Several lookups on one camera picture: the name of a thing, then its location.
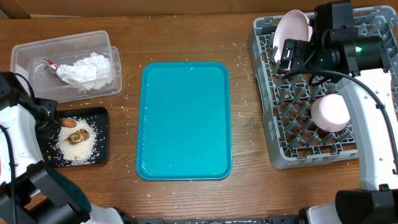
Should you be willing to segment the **small pink bowl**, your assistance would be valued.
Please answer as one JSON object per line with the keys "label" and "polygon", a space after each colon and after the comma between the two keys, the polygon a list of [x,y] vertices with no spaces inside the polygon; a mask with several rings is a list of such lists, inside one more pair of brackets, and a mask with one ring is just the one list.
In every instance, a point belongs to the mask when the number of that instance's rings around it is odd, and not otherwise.
{"label": "small pink bowl", "polygon": [[338,132],[350,122],[346,103],[341,95],[330,94],[312,104],[311,116],[315,124],[324,131]]}

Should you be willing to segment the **large white plate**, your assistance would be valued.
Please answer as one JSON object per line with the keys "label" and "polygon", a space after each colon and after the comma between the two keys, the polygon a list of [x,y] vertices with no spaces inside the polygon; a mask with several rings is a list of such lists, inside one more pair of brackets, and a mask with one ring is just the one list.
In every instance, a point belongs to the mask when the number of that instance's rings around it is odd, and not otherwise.
{"label": "large white plate", "polygon": [[310,41],[312,28],[309,26],[310,18],[302,11],[291,10],[279,21],[274,33],[273,47],[277,47],[274,60],[281,59],[282,48],[286,39]]}

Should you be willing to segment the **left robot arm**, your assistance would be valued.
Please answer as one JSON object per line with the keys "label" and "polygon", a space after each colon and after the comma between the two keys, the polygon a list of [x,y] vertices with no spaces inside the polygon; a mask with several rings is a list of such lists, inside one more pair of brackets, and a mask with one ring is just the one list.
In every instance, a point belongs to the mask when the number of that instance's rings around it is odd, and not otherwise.
{"label": "left robot arm", "polygon": [[62,125],[57,102],[1,72],[1,219],[6,223],[135,223],[118,208],[92,205],[84,192],[46,164],[38,140]]}

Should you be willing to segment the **golden food scrap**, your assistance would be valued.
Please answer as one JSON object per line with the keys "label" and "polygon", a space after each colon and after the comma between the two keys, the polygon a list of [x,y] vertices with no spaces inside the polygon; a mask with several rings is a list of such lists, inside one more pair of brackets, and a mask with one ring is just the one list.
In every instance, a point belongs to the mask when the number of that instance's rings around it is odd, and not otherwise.
{"label": "golden food scrap", "polygon": [[71,145],[76,145],[82,141],[86,141],[90,137],[88,131],[84,129],[79,129],[78,131],[71,133],[67,138],[66,141]]}

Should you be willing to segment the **red foil snack wrapper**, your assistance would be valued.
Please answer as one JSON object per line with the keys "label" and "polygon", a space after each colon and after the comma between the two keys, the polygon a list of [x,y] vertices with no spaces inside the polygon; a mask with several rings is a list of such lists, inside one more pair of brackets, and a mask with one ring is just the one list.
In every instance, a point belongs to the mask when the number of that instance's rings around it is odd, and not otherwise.
{"label": "red foil snack wrapper", "polygon": [[42,63],[45,65],[45,69],[48,70],[50,73],[56,73],[59,65],[53,63],[51,60],[43,59]]}

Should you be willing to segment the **white tissue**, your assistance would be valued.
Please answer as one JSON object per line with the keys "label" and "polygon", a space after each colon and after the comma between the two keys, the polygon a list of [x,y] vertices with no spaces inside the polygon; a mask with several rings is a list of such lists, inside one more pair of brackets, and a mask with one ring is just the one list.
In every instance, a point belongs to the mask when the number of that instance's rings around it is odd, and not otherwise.
{"label": "white tissue", "polygon": [[79,60],[73,65],[59,66],[56,70],[56,74],[62,81],[73,84],[96,80],[97,71],[97,67],[92,63]]}
{"label": "white tissue", "polygon": [[99,90],[112,81],[111,64],[109,58],[93,52],[89,57],[74,63],[77,68],[75,81],[84,83],[87,90]]}

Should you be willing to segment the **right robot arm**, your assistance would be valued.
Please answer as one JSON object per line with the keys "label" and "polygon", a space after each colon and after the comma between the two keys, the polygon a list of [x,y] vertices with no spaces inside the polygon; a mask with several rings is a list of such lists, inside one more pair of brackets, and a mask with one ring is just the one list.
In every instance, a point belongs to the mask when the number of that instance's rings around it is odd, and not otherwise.
{"label": "right robot arm", "polygon": [[307,73],[336,83],[358,147],[360,188],[340,190],[331,203],[304,208],[298,223],[397,222],[397,118],[391,62],[383,39],[362,36],[351,2],[290,11],[278,23],[280,67],[290,78]]}

